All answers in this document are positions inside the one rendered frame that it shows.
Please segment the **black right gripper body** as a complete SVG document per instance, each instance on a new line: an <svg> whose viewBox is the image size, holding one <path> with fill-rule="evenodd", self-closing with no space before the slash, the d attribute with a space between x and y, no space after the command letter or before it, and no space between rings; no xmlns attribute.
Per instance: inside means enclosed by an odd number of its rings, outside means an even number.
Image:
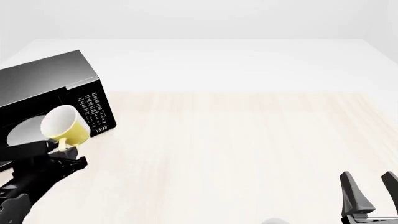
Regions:
<svg viewBox="0 0 398 224"><path fill-rule="evenodd" d="M342 212L342 224L398 224L398 217L369 217L361 212Z"/></svg>

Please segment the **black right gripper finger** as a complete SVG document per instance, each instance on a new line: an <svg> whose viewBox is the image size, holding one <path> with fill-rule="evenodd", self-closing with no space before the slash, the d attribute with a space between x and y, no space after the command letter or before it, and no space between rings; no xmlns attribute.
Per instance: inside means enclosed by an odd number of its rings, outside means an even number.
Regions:
<svg viewBox="0 0 398 224"><path fill-rule="evenodd" d="M382 175L381 179L387 191L389 192L389 195L391 196L396 211L398 212L398 177L396 177L396 175L394 175L394 173L391 171L387 171L384 175Z"/></svg>
<svg viewBox="0 0 398 224"><path fill-rule="evenodd" d="M375 210L374 205L364 196L348 171L340 175L340 184L343 194L341 216L369 214Z"/></svg>

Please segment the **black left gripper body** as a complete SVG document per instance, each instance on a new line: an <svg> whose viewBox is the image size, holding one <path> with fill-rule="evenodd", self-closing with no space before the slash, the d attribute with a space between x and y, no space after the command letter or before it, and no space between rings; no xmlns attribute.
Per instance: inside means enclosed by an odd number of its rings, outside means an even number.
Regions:
<svg viewBox="0 0 398 224"><path fill-rule="evenodd" d="M34 157L29 179L33 181L60 181L88 165L85 156L68 159L53 156Z"/></svg>

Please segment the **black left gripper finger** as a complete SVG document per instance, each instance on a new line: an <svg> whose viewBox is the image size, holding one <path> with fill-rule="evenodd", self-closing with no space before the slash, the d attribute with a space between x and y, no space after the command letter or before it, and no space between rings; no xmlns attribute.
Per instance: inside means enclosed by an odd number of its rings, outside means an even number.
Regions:
<svg viewBox="0 0 398 224"><path fill-rule="evenodd" d="M76 147L69 147L64 151L55 151L49 154L49 156L64 159L76 159L78 155L78 149Z"/></svg>

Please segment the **yellow and white mug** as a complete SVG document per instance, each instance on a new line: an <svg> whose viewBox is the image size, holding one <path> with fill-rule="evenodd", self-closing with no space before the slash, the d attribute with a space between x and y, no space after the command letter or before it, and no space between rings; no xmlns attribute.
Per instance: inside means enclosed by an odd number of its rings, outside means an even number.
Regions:
<svg viewBox="0 0 398 224"><path fill-rule="evenodd" d="M58 150L66 151L67 146L78 147L90 137L90 127L70 105L58 106L47 113L40 125L41 133L58 142Z"/></svg>

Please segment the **black microwave oven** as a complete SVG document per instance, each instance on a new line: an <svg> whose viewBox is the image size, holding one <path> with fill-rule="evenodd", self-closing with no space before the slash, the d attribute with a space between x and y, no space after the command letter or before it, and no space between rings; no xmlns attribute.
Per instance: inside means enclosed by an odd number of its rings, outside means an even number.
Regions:
<svg viewBox="0 0 398 224"><path fill-rule="evenodd" d="M79 50L0 69L0 147L15 126L62 105L77 109L91 137L116 127L101 80Z"/></svg>

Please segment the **white round turntable plate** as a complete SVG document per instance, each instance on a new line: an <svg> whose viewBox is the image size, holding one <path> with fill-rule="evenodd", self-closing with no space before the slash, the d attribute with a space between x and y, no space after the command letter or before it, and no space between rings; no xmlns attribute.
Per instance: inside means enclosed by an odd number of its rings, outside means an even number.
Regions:
<svg viewBox="0 0 398 224"><path fill-rule="evenodd" d="M32 117L15 126L7 136L7 144L9 146L15 146L47 140L48 138L42 134L40 129L44 117L44 115Z"/></svg>

